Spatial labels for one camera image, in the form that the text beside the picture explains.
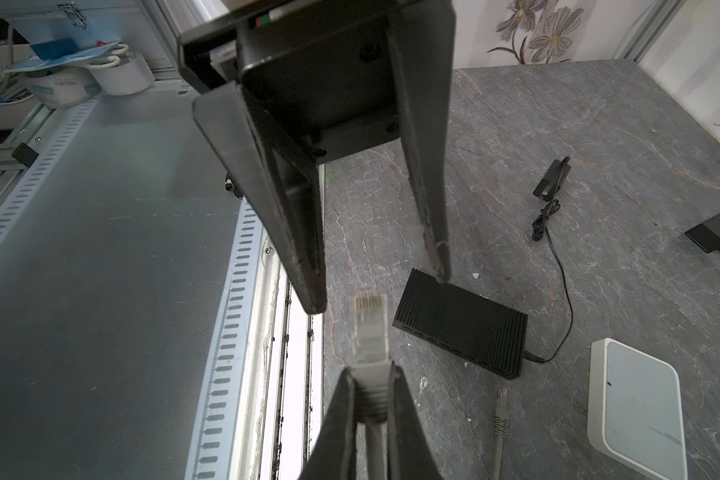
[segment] blue paper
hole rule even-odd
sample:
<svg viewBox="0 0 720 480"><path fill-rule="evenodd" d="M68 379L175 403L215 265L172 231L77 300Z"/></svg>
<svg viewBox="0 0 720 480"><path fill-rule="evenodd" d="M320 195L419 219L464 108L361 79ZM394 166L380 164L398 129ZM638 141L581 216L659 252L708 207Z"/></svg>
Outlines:
<svg viewBox="0 0 720 480"><path fill-rule="evenodd" d="M112 42L100 47L88 48L87 50L80 50L79 52L66 54L63 57L54 58L52 60L42 60L37 55L32 58L28 58L23 62L14 63L3 72L35 72L37 70L45 70L46 68L58 67L75 62L82 62L84 60L90 60L92 58L99 57L109 50L115 48L120 42Z"/></svg>

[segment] power adapter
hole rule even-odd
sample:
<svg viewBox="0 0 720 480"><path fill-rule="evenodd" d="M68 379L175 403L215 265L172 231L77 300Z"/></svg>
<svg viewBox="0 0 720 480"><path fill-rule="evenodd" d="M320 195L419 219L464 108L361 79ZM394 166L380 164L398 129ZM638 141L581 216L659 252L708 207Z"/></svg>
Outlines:
<svg viewBox="0 0 720 480"><path fill-rule="evenodd" d="M708 254L720 252L720 213L694 226L686 235Z"/></svg>
<svg viewBox="0 0 720 480"><path fill-rule="evenodd" d="M565 336L560 341L560 343L557 344L557 349L555 349L555 351L552 353L552 356L550 356L548 359L545 359L534 353L528 352L527 350L523 351L524 359L536 363L551 362L552 359L557 356L557 352L560 351L560 348L563 346L565 341L568 340L568 335L570 335L571 329L574 328L574 305L570 302L570 294L568 293L568 280L565 277L565 269L563 268L563 263L560 262L560 258L557 255L557 250L554 248L554 243L552 242L552 236L550 235L549 228L547 227L547 222L549 221L550 217L554 215L558 210L560 210L560 202L557 201L555 195L560 190L560 186L563 184L563 180L565 180L565 178L568 176L568 172L570 172L570 165L568 165L569 161L570 157L566 157L562 160L553 161L552 165L547 170L547 173L544 174L544 178L541 179L541 182L539 182L536 190L534 190L535 196L549 203L541 209L541 215L539 215L531 225L531 228L533 228L534 232L532 233L530 238L538 242L539 240L547 237L547 244L550 246L552 256L557 262L557 266L560 268L560 276L563 278L563 290L565 291L565 299L568 300L568 309L570 310L570 322L568 323L568 331L566 331Z"/></svg>

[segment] small black device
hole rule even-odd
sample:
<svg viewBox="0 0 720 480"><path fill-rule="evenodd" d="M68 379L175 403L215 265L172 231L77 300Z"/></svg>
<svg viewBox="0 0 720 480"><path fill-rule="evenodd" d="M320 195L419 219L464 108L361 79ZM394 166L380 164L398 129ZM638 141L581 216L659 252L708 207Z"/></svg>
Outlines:
<svg viewBox="0 0 720 480"><path fill-rule="evenodd" d="M505 379L520 376L528 314L411 269L392 326Z"/></svg>
<svg viewBox="0 0 720 480"><path fill-rule="evenodd" d="M720 213L694 226L686 235L708 254L720 250Z"/></svg>
<svg viewBox="0 0 720 480"><path fill-rule="evenodd" d="M31 167L39 155L38 152L32 150L32 147L25 143L20 143L19 146L16 147L16 150L10 154L11 157L15 158L17 162L26 168Z"/></svg>
<svg viewBox="0 0 720 480"><path fill-rule="evenodd" d="M565 178L570 172L570 165L568 162L570 157L566 157L563 161L555 160L552 165L547 169L547 173L544 174L544 178L536 186L534 195L541 198L545 202L551 202L554 199L555 194L565 182Z"/></svg>

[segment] wall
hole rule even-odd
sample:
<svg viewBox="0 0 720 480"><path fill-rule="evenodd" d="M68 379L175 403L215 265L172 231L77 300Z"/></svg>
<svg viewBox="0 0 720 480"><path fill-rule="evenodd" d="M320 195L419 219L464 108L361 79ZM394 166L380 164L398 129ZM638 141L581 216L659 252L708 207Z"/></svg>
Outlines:
<svg viewBox="0 0 720 480"><path fill-rule="evenodd" d="M640 66L720 140L720 0L686 0Z"/></svg>
<svg viewBox="0 0 720 480"><path fill-rule="evenodd" d="M656 3L453 0L457 15L454 68L620 58Z"/></svg>

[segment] gray marble table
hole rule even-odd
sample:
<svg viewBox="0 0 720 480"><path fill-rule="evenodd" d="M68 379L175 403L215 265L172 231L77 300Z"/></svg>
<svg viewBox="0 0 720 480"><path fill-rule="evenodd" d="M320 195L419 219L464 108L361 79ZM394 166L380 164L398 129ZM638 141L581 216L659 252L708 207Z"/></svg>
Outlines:
<svg viewBox="0 0 720 480"><path fill-rule="evenodd" d="M452 283L528 313L548 356L568 323L531 191L572 157L550 221L576 319L557 359L507 381L389 333L445 478L483 479L499 385L510 389L502 478L644 478L586 438L590 344L612 337L680 375L689 478L720 479L720 254L683 232L720 212L720 144L629 61L454 72L445 184ZM326 400L350 358L348 296L374 283L390 320L412 267L431 271L399 141L326 168Z"/></svg>

